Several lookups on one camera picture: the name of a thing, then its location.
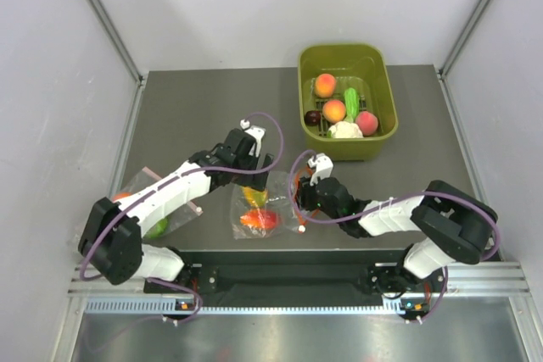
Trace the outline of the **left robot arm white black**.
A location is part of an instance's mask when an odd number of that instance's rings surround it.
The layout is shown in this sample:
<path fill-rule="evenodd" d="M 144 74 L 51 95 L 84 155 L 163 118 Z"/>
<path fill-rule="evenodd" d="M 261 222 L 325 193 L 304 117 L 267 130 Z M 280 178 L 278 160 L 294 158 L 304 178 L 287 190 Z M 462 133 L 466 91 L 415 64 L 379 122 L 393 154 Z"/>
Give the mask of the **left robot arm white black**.
<path fill-rule="evenodd" d="M 162 280 L 174 291 L 187 289 L 193 272 L 182 256 L 173 249 L 144 243 L 145 235 L 182 206 L 230 183 L 264 190 L 274 160 L 260 153 L 265 134 L 256 125 L 233 129 L 223 143 L 193 154 L 177 170 L 140 192 L 117 201 L 99 199 L 78 243 L 83 258 L 80 278 L 90 280 L 86 270 L 92 265 L 97 277 L 114 286 L 142 277 Z"/>

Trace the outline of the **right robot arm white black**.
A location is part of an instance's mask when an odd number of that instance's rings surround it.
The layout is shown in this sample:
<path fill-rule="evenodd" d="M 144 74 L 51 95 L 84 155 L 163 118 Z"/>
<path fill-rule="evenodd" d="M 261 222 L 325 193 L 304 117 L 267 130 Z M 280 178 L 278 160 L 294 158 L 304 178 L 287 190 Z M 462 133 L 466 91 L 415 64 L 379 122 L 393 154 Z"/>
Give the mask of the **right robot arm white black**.
<path fill-rule="evenodd" d="M 300 212 L 319 210 L 327 224 L 354 238 L 421 232 L 424 239 L 406 249 L 395 271 L 398 284 L 408 291 L 436 270 L 454 262 L 476 265 L 498 249 L 496 212 L 444 181 L 381 202 L 354 198 L 334 177 L 313 181 L 304 176 L 294 183 L 294 192 Z"/>

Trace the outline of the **fake orange yellow mango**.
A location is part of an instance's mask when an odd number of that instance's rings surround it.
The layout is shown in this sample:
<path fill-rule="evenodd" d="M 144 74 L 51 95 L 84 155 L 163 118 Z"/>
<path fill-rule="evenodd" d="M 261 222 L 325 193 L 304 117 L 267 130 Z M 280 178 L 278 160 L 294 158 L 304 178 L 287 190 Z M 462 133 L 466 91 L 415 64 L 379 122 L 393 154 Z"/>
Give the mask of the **fake orange yellow mango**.
<path fill-rule="evenodd" d="M 268 191 L 258 191 L 251 187 L 242 187 L 242 193 L 246 202 L 252 208 L 263 208 L 268 200 Z"/>

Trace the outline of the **fake green cucumber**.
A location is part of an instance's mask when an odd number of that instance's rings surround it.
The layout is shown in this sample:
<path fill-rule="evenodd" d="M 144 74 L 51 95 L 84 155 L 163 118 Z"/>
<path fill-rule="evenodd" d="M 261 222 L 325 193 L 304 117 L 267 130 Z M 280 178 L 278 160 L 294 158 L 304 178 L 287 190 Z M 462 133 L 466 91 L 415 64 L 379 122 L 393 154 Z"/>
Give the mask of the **fake green cucumber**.
<path fill-rule="evenodd" d="M 344 91 L 344 105 L 345 119 L 354 121 L 360 112 L 360 96 L 355 88 L 350 87 Z"/>

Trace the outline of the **clear zip bag red seal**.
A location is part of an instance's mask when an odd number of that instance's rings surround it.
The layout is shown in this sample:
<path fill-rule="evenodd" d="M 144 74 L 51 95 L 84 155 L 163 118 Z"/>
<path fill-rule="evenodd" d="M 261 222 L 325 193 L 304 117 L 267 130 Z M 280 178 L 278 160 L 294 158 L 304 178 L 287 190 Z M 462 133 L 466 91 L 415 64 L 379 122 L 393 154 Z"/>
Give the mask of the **clear zip bag red seal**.
<path fill-rule="evenodd" d="M 268 200 L 263 208 L 252 208 L 245 200 L 242 187 L 235 186 L 232 190 L 230 205 L 230 222 L 233 237 L 241 239 L 263 239 L 289 231 L 295 234 L 306 232 L 306 220 L 293 208 L 287 193 L 288 173 L 271 171 L 266 184 Z M 240 217 L 251 209 L 267 209 L 276 212 L 280 217 L 279 225 L 272 230 L 263 231 L 248 228 L 240 222 Z"/>

